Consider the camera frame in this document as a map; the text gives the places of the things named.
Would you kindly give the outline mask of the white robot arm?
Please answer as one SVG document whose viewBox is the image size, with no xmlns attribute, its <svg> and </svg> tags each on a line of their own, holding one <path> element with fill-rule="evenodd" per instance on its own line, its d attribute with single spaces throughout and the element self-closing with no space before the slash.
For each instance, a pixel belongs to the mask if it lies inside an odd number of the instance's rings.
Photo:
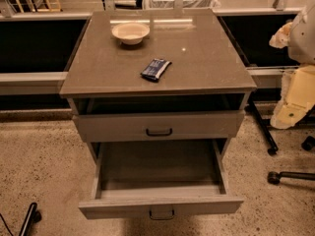
<svg viewBox="0 0 315 236">
<path fill-rule="evenodd" d="M 315 0 L 307 2 L 294 20 L 280 27 L 269 45 L 287 48 L 288 57 L 299 63 L 282 77 L 281 100 L 271 118 L 276 129 L 288 129 L 315 105 Z"/>
</svg>

